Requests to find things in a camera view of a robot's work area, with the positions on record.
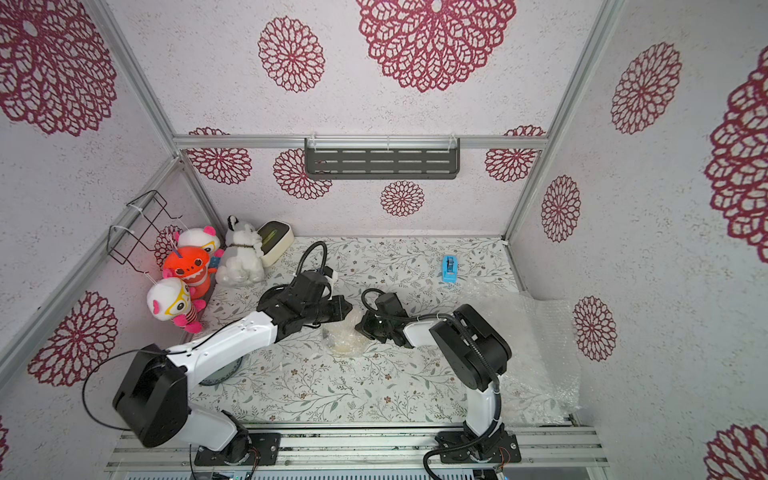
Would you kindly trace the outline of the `grey wall shelf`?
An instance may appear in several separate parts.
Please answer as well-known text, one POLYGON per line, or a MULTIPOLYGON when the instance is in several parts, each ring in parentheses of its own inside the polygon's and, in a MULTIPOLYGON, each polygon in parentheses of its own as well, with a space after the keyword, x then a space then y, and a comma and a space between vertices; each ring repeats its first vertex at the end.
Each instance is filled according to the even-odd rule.
POLYGON ((304 169, 312 180, 453 180, 460 171, 460 140, 434 145, 392 140, 357 146, 304 141, 304 169))

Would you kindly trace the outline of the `white pink plush toy top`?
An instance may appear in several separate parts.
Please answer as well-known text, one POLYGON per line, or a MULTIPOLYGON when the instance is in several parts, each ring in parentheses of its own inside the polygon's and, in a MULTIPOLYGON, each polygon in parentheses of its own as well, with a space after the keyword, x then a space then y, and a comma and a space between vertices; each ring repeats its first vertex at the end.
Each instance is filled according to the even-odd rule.
POLYGON ((201 248, 212 257, 221 257, 221 240, 212 226, 191 228, 174 235, 178 247, 193 246, 201 248))

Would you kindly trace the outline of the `grey white husky plush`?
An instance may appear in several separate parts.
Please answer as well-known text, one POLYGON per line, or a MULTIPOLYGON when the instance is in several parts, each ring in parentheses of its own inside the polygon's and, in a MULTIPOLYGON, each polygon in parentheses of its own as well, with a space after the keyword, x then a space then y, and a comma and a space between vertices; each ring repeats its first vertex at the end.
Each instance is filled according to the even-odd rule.
POLYGON ((216 281, 229 287, 252 285, 265 280, 262 237, 250 223, 236 216, 227 218, 226 248, 216 271, 216 281))

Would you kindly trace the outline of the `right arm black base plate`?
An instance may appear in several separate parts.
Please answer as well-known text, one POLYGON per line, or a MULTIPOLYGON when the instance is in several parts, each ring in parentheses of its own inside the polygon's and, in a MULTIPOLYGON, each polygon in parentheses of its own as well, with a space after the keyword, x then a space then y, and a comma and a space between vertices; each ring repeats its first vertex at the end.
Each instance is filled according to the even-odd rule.
POLYGON ((475 435, 466 424, 461 431, 440 431, 435 440, 440 450, 440 460, 444 464, 501 464, 522 461, 517 437, 506 430, 504 423, 501 423, 483 440, 480 440, 479 436, 475 435))

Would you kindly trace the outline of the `floral table mat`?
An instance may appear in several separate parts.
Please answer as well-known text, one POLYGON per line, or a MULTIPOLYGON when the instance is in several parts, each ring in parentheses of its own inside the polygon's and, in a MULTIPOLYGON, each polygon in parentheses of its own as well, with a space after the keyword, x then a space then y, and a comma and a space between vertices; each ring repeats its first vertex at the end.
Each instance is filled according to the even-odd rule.
MULTIPOLYGON (((321 261, 339 272, 335 290, 354 306, 377 291, 398 295, 412 315, 473 306, 512 350, 500 379, 510 425, 560 424, 579 403, 580 368, 564 302, 518 292, 504 243, 496 238, 330 238, 326 252, 301 237, 247 288, 218 287, 204 313, 207 332, 255 310, 267 287, 287 283, 298 265, 321 261)), ((246 422, 459 423, 466 391, 439 349, 370 341, 341 323, 301 332, 247 355, 191 401, 246 422)))

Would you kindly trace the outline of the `blue tape dispenser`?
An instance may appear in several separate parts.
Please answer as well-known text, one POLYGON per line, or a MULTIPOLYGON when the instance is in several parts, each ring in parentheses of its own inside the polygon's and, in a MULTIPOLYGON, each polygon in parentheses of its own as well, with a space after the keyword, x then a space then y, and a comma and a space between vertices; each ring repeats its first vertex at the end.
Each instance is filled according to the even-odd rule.
POLYGON ((441 262, 441 276, 445 283, 456 283, 458 279, 458 262, 454 255, 445 255, 441 262))

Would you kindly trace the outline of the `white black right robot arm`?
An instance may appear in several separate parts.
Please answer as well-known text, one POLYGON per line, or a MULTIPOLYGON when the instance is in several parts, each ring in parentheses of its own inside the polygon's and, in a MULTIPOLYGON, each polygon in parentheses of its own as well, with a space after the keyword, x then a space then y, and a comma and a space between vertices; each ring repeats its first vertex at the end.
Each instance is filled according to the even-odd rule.
POLYGON ((469 304, 451 313, 399 317, 369 310, 355 325, 369 340, 403 348, 436 346, 467 390, 465 426, 472 440, 501 427, 500 377, 512 351, 507 341, 469 304))

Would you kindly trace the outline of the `clear bubble wrap sheet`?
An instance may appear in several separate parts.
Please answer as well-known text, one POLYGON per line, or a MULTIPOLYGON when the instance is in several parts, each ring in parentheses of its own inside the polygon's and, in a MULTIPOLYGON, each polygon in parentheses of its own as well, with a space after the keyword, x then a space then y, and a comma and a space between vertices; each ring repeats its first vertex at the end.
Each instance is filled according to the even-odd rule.
MULTIPOLYGON (((404 304, 414 313, 447 312, 469 304, 508 342, 512 358, 500 377, 502 418, 512 425, 566 424, 579 406, 580 367, 569 327, 569 303, 538 301, 504 282, 466 281, 445 285, 441 298, 404 304)), ((343 322, 322 328, 334 360, 333 379, 347 383, 354 399, 343 405, 349 421, 459 423, 467 413, 467 391, 436 346, 403 348, 375 340, 359 356, 333 353, 325 329, 351 329, 359 307, 343 322)))

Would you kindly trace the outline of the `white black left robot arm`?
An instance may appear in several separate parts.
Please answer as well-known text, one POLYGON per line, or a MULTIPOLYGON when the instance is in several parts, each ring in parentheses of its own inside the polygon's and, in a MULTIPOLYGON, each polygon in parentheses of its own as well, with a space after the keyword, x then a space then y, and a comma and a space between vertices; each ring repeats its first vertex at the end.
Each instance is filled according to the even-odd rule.
POLYGON ((303 306, 298 313, 271 298, 263 310, 198 340, 166 350, 155 344, 139 350, 115 394, 114 410, 145 448, 181 442, 238 460, 251 449, 247 429, 227 412, 190 402, 189 390, 253 351, 305 326, 340 322, 353 309, 342 295, 303 306))

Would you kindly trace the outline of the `orange red plush toy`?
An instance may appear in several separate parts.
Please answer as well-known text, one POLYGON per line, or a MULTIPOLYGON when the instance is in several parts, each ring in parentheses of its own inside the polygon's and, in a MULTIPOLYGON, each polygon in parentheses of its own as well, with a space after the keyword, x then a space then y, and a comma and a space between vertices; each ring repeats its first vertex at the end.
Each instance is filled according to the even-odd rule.
POLYGON ((202 248, 183 246, 174 249, 164 260, 164 278, 178 278, 190 288, 194 300, 202 299, 210 290, 216 268, 209 266, 210 255, 202 248))

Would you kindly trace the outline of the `blue patterned green plate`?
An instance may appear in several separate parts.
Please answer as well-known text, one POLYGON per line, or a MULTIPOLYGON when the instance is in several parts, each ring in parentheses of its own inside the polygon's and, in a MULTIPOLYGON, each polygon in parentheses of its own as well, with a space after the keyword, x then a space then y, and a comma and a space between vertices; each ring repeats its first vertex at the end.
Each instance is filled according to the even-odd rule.
POLYGON ((243 358, 240 357, 231 363, 218 369, 208 377, 200 381, 201 386, 216 386, 232 378, 241 368, 243 358))

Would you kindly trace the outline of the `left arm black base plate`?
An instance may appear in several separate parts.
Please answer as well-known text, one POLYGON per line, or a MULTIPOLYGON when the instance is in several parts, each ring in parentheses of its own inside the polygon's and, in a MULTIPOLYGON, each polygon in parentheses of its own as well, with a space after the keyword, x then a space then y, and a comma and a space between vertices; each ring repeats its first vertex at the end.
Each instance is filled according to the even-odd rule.
POLYGON ((220 451, 200 447, 195 453, 194 466, 272 466, 277 461, 282 435, 277 432, 240 431, 220 451))

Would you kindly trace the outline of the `white plush with yellow glasses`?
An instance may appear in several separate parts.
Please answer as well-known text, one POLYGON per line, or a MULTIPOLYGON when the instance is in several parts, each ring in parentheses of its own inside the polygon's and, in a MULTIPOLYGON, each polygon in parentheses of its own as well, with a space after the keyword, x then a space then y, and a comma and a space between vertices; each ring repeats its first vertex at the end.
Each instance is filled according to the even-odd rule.
POLYGON ((176 277, 158 280, 148 291, 147 306, 154 318, 171 322, 185 332, 198 334, 203 330, 200 321, 206 302, 193 299, 194 288, 176 277))

